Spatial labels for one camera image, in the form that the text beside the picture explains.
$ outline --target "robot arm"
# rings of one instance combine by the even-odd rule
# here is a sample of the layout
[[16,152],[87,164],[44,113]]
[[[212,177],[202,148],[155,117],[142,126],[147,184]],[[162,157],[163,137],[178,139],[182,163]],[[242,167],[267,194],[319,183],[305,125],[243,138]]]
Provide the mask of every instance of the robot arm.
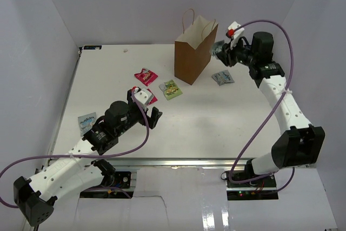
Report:
[[243,37],[244,29],[234,33],[240,25],[233,22],[228,27],[229,43],[216,42],[211,54],[232,67],[242,63],[249,67],[250,77],[267,98],[273,108],[282,93],[286,94],[276,109],[281,137],[273,145],[271,152],[248,161],[245,166],[247,178],[272,173],[285,167],[315,163],[325,137],[322,127],[314,127],[301,112],[289,90],[285,90],[286,79],[281,66],[273,61],[274,39],[268,32],[256,32],[251,45]]
[[[162,113],[153,107],[147,115],[147,104],[153,94],[135,88],[134,95],[143,108],[149,127],[153,129]],[[115,169],[106,160],[95,159],[118,143],[118,138],[136,123],[145,125],[143,115],[128,91],[128,103],[116,101],[97,119],[92,129],[67,153],[70,158],[60,158],[40,173],[14,182],[15,203],[31,226],[45,221],[54,211],[54,205],[87,188],[110,186],[115,180]]]

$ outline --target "white tabletop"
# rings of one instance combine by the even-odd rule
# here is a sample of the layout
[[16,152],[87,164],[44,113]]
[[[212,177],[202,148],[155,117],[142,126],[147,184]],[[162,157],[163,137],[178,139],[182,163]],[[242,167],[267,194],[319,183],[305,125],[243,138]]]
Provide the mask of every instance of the white tabletop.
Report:
[[[158,74],[149,85],[158,101],[149,109],[156,106],[163,116],[147,144],[127,157],[235,158],[271,110],[241,64],[226,68],[212,58],[191,86],[174,77],[173,44],[103,45],[101,50],[82,52],[53,154],[65,154],[81,138],[79,116],[92,112],[102,116],[112,102],[126,101],[133,86],[145,87],[134,77],[143,67]],[[235,83],[218,86],[211,75],[225,69]],[[167,101],[158,86],[171,79],[183,94]],[[279,136],[273,117],[244,157],[267,153]],[[144,138],[145,127],[137,124],[106,154],[130,150]]]

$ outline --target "blue snack packet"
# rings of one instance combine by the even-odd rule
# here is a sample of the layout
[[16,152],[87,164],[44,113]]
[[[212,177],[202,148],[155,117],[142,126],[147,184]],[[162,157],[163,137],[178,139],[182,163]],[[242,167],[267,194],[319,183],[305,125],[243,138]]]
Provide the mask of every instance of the blue snack packet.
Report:
[[79,129],[81,130],[81,136],[91,130],[92,126],[96,122],[96,112],[78,117]]
[[228,70],[223,70],[212,75],[214,81],[217,82],[219,86],[225,83],[234,83],[234,80]]

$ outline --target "purple cable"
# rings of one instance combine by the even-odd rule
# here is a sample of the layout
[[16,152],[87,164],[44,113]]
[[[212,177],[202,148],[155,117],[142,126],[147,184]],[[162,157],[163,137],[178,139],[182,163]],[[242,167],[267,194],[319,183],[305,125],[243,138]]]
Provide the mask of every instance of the purple cable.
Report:
[[[238,31],[240,28],[246,27],[249,24],[253,24],[253,23],[259,23],[259,22],[265,22],[265,23],[270,23],[270,24],[274,24],[277,27],[279,27],[281,29],[281,31],[283,32],[283,34],[285,35],[286,39],[287,39],[287,43],[288,43],[288,47],[290,49],[290,57],[291,57],[291,67],[290,67],[290,74],[285,86],[285,90],[288,90],[288,87],[291,83],[292,80],[292,76],[293,76],[293,67],[294,67],[294,58],[293,58],[293,49],[292,49],[292,44],[291,44],[291,40],[290,37],[288,36],[286,30],[278,23],[271,21],[271,20],[254,20],[248,23],[245,23],[243,25],[241,25],[240,27],[236,28],[234,30],[234,32]],[[256,132],[253,134],[253,136],[250,138],[250,140],[246,143],[246,145],[244,146],[244,148],[241,150],[241,152],[239,153],[238,157],[235,159],[233,166],[231,168],[231,170],[229,171],[229,181],[232,183],[236,183],[236,184],[240,184],[240,183],[247,183],[250,181],[257,181],[259,179],[265,178],[267,176],[270,176],[270,174],[264,174],[264,175],[260,175],[258,177],[254,177],[248,180],[243,180],[243,181],[235,181],[232,179],[232,174],[234,172],[234,169],[237,165],[237,163],[239,162],[239,160],[241,159],[242,155],[245,153],[245,151],[249,148],[249,146],[251,145],[251,143],[253,142],[253,140],[256,138],[256,136],[260,133],[260,131],[263,129],[263,127],[265,126],[265,124],[269,121],[269,119],[272,117],[272,115],[275,113],[276,109],[278,108],[278,106],[280,105],[281,101],[283,100],[284,96],[286,95],[286,92],[282,93],[281,97],[279,98],[279,100],[276,102],[275,106],[272,108],[271,112],[269,113],[269,115],[265,118],[265,120],[263,121],[263,123],[258,127],[258,129],[256,130]]]
[[[122,153],[118,153],[118,154],[110,154],[110,155],[78,155],[78,158],[91,158],[91,159],[105,159],[105,158],[111,158],[111,157],[119,157],[119,156],[122,156],[122,155],[125,155],[125,154],[130,154],[130,153],[133,153],[139,149],[141,149],[145,144],[146,142],[148,141],[148,138],[149,138],[149,123],[148,123],[148,119],[147,119],[147,116],[145,115],[145,112],[144,110],[142,109],[141,107],[141,104],[136,100],[135,98],[135,91],[133,90],[132,91],[132,100],[135,101],[135,103],[137,104],[139,110],[141,111],[142,115],[143,115],[143,118],[144,118],[144,122],[145,122],[145,126],[147,128],[147,135],[145,136],[145,139],[143,141],[143,143],[132,149],[132,150],[129,150],[129,151],[124,151]],[[25,161],[30,161],[30,160],[36,160],[36,159],[58,159],[58,158],[70,158],[70,155],[66,155],[66,154],[59,154],[59,155],[40,155],[40,156],[32,156],[32,157],[26,157],[26,158],[22,158],[18,161],[15,161],[11,164],[9,164],[8,166],[6,166],[0,173],[0,178],[2,177],[2,175],[4,175],[4,173],[9,169],[11,168],[12,166],[18,164],[18,163],[21,163],[21,162],[25,162]],[[18,208],[16,205],[11,205],[11,204],[8,204],[6,201],[4,201],[1,196],[0,196],[0,203],[5,205],[6,207],[9,207],[9,208]]]
[[[120,192],[124,193],[126,197],[128,197],[129,199],[131,199],[131,196],[123,189],[119,188],[119,187],[108,187],[109,189],[117,189],[119,190]],[[90,192],[90,191],[93,191],[93,190],[100,190],[100,189],[105,189],[103,187],[93,187],[93,188],[89,188],[89,189],[86,189],[85,191],[86,192]]]
[[286,182],[286,184],[285,184],[284,186],[282,186],[280,189],[277,189],[277,190],[275,190],[275,191],[273,191],[273,192],[265,193],[265,195],[278,193],[278,192],[280,192],[281,190],[283,190],[284,188],[286,188],[286,187],[291,183],[295,171],[296,171],[296,169],[293,167],[293,168],[292,168],[292,174],[291,174],[291,176],[290,176],[290,179]]

